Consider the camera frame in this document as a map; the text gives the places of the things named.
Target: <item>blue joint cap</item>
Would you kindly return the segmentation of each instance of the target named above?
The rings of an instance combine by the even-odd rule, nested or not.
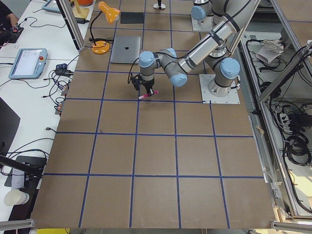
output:
[[[168,50],[172,54],[172,56],[176,58],[176,51],[174,50],[174,48],[168,48],[165,50]]]
[[[206,17],[206,12],[200,6],[193,6],[191,15],[195,20],[202,20]]]
[[[155,57],[151,51],[143,51],[140,56],[138,63],[140,67],[146,68],[153,64]]]
[[[181,87],[187,82],[187,76],[185,74],[177,74],[170,77],[170,82],[175,87]]]
[[[228,79],[235,79],[240,71],[239,63],[233,58],[225,58],[221,62],[220,69],[222,74]]]

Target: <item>black sleeve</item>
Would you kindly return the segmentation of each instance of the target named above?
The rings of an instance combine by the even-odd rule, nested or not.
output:
[[[6,17],[11,13],[12,11],[2,1],[0,1],[0,14]]]

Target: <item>closed silver laptop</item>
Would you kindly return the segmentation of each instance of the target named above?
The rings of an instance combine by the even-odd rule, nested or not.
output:
[[[111,63],[133,64],[140,54],[140,47],[139,36],[115,36]]]

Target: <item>pink marker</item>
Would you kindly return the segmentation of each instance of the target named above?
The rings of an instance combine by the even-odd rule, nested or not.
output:
[[[154,91],[154,93],[153,93],[152,95],[154,95],[154,94],[158,94],[158,93],[159,93],[159,91],[158,91],[158,90],[155,90],[155,91]],[[140,99],[140,100],[141,100],[141,99],[143,99],[143,98],[147,98],[147,97],[148,97],[148,94],[145,94],[145,95],[139,96],[139,97],[138,97],[138,99]]]

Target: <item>lamp head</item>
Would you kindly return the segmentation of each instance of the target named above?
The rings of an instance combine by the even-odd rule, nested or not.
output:
[[[113,23],[114,21],[118,20],[120,10],[118,10],[116,8],[109,7],[103,1],[100,1],[98,3],[98,8],[105,14],[107,22]]]

